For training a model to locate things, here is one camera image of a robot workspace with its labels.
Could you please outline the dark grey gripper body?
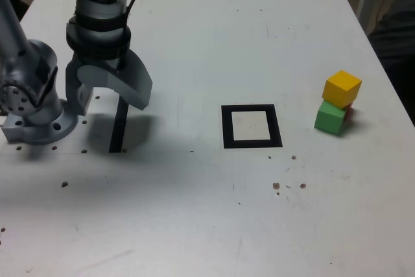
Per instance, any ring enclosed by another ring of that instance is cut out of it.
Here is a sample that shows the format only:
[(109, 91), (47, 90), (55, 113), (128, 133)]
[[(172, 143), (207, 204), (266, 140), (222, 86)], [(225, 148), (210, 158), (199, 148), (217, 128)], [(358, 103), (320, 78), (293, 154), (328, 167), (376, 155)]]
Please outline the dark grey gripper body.
[(81, 66), (97, 66), (108, 71), (120, 71), (126, 65), (127, 55), (127, 53), (124, 53), (117, 58), (104, 60), (101, 58), (94, 58), (85, 53), (74, 52), (72, 60), (70, 61), (70, 71), (76, 71)]

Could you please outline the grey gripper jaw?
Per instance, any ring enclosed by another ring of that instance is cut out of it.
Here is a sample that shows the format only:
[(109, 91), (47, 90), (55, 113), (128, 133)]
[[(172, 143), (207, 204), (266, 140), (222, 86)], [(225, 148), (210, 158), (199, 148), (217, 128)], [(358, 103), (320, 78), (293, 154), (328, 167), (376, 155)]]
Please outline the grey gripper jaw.
[(93, 89), (83, 84), (77, 77), (82, 66), (79, 58), (72, 58), (65, 70), (65, 94), (70, 110), (77, 115), (86, 115)]
[(126, 65), (120, 71), (81, 66), (77, 77), (89, 88), (108, 88), (118, 93), (128, 104), (144, 110), (149, 104), (152, 79), (140, 57), (130, 49), (126, 53)]

